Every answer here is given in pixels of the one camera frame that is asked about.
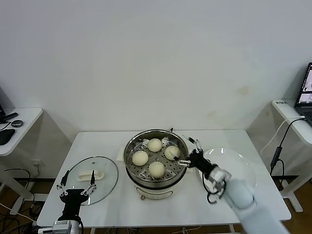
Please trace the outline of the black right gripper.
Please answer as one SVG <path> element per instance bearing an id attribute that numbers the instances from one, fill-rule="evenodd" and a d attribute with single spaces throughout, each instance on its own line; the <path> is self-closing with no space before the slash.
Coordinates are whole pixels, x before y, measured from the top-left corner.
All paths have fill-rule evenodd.
<path id="1" fill-rule="evenodd" d="M 181 166 L 187 166 L 188 168 L 197 168 L 203 174 L 205 178 L 208 178 L 214 168 L 217 167 L 216 164 L 212 164 L 209 160 L 207 160 L 203 156 L 203 150 L 198 139 L 194 139 L 192 137 L 185 137 L 189 142 L 195 145 L 196 150 L 192 150 L 192 152 L 188 155 L 184 155 L 180 152 L 179 157 L 177 154 L 170 153 L 173 160 Z"/>

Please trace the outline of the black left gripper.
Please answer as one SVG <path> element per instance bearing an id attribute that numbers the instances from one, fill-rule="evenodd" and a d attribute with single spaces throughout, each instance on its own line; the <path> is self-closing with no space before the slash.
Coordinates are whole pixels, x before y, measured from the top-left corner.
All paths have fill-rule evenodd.
<path id="1" fill-rule="evenodd" d="M 89 195 L 91 195 L 97 188 L 95 182 L 95 173 L 92 170 L 90 185 L 87 189 L 67 189 L 66 183 L 69 175 L 69 170 L 62 177 L 60 184 L 57 184 L 57 190 L 59 192 L 59 197 L 64 203 L 64 209 L 59 220 L 75 220 L 80 221 L 79 211 L 81 204 L 88 200 Z"/>

